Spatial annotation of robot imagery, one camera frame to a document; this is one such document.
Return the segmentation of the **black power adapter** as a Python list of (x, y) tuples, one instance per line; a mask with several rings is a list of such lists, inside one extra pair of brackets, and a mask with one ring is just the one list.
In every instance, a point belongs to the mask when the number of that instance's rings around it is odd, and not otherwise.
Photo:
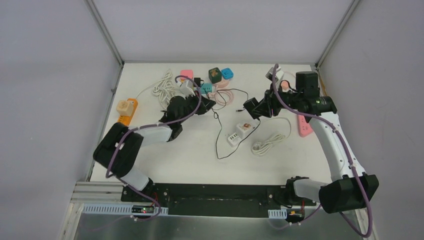
[(256, 107), (258, 105), (259, 105), (259, 102), (257, 101), (257, 99), (255, 97), (250, 98), (243, 103), (244, 109), (249, 113), (249, 115), (254, 120), (258, 120), (261, 117), (261, 115), (258, 114), (258, 112), (256, 110)]

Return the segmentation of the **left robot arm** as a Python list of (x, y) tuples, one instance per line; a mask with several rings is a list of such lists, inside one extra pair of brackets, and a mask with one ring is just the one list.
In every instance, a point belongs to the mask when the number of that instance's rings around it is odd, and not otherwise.
[(135, 161), (142, 147), (166, 143), (182, 132), (182, 123), (193, 115), (203, 115), (216, 102), (202, 95), (172, 97), (162, 118), (155, 124), (129, 128), (123, 123), (112, 125), (93, 152), (93, 159), (106, 168), (105, 176), (115, 177), (134, 188), (140, 202), (152, 198), (153, 180), (136, 169)]

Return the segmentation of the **pink charger plug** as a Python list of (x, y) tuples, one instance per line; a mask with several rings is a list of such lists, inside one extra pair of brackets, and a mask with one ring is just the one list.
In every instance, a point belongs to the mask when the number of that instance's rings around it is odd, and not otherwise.
[(287, 91), (290, 89), (290, 83), (287, 80), (282, 80), (280, 83), (280, 86), (284, 91)]

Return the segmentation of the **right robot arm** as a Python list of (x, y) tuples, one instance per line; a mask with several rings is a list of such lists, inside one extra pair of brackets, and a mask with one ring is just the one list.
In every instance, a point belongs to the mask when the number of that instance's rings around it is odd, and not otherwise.
[(284, 200), (290, 205), (309, 199), (318, 202), (326, 213), (341, 213), (366, 209), (370, 215), (370, 200), (379, 187), (374, 174), (367, 174), (353, 154), (341, 128), (338, 110), (329, 96), (321, 96), (318, 74), (313, 71), (296, 73), (296, 91), (283, 91), (276, 73), (267, 73), (271, 80), (264, 101), (275, 115), (282, 108), (305, 117), (317, 136), (326, 157), (331, 183), (296, 177), (288, 181)]

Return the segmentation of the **white cube adapter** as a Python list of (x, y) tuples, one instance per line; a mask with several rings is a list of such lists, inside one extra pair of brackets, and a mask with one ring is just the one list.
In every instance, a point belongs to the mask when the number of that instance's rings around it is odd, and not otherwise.
[(242, 140), (248, 137), (258, 126), (256, 121), (241, 122), (235, 125), (234, 133), (227, 137), (227, 142), (231, 147), (237, 147)]

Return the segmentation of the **pink triangular power strip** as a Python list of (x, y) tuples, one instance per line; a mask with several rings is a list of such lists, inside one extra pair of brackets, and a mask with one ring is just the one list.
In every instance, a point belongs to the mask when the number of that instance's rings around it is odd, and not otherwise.
[(312, 127), (303, 115), (297, 115), (297, 128), (300, 137), (304, 138), (314, 132)]

